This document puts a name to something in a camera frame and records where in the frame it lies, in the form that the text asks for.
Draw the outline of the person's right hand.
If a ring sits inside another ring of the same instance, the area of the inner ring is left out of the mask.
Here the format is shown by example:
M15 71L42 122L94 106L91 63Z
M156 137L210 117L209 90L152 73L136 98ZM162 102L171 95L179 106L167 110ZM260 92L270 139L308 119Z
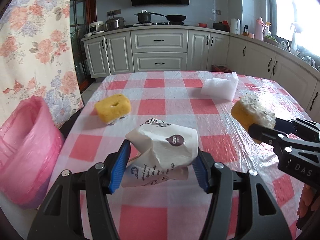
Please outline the person's right hand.
M297 228L304 231L303 227L308 225L308 229L313 226L315 231L319 231L319 217L316 213L319 211L319 190L305 184L299 200L297 211Z

